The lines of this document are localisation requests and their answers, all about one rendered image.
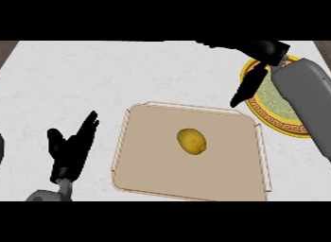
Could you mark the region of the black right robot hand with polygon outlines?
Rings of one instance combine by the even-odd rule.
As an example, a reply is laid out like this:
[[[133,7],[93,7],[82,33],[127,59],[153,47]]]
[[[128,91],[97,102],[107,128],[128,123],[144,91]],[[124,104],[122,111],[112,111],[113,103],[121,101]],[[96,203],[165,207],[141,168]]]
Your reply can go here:
[[[242,78],[242,84],[232,97],[230,107],[235,108],[255,95],[267,76],[267,66],[277,67],[283,63],[291,46],[279,41],[199,40],[198,43],[202,43],[211,48],[221,47],[239,50],[258,62],[254,69],[246,72]]]

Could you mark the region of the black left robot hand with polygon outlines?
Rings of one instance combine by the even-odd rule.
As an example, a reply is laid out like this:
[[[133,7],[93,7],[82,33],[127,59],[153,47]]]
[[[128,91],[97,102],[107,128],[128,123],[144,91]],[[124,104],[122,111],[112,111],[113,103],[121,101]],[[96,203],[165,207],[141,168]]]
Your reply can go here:
[[[50,182],[68,179],[75,182],[85,165],[99,126],[97,112],[91,111],[76,133],[68,139],[57,129],[47,131],[48,153],[54,160]]]

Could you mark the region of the yellow-rimmed green plate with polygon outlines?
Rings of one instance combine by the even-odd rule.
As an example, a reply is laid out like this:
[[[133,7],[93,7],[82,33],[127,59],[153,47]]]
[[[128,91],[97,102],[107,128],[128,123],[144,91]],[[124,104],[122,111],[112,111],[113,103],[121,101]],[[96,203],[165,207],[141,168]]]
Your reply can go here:
[[[308,138],[308,131],[295,115],[292,106],[273,85],[270,66],[266,69],[266,78],[255,95],[245,101],[246,107],[263,123],[277,132],[295,138]]]

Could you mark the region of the yellow lemon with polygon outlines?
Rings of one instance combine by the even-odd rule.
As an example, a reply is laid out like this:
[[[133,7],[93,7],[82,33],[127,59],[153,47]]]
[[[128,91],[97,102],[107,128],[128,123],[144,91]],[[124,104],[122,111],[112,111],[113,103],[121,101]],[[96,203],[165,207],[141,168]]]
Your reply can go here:
[[[181,149],[190,154],[198,155],[206,149],[206,140],[202,133],[195,129],[181,129],[177,133],[177,141]]]

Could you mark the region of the beige tray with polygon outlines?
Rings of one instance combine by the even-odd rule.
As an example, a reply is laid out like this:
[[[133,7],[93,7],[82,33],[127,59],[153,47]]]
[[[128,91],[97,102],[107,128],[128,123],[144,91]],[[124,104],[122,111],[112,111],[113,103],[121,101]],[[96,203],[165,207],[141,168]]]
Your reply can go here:
[[[190,155],[177,133],[198,130],[206,149]],[[261,127],[224,109],[137,104],[125,113],[112,180],[128,192],[193,200],[264,200],[270,191]]]

